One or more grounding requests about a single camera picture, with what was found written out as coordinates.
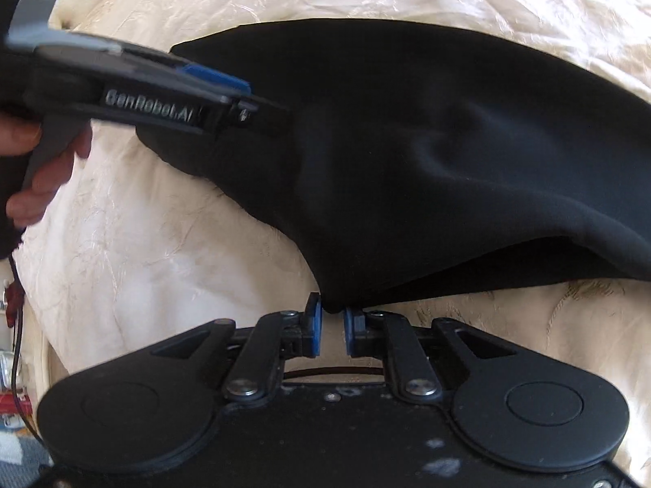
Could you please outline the person's left hand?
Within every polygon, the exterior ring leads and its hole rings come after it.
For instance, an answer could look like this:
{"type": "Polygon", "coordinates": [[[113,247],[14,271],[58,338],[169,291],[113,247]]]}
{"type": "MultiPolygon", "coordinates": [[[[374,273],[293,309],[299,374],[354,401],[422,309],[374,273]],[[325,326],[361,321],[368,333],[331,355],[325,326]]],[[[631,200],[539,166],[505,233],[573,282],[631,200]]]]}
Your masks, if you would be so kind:
{"type": "MultiPolygon", "coordinates": [[[[42,126],[37,122],[2,112],[2,157],[18,157],[33,151],[40,142],[42,133],[42,126]]],[[[92,138],[93,130],[87,122],[61,154],[52,157],[34,173],[29,187],[9,198],[6,213],[14,226],[25,228],[40,222],[56,192],[70,180],[75,157],[86,160],[90,155],[92,138]]]]}

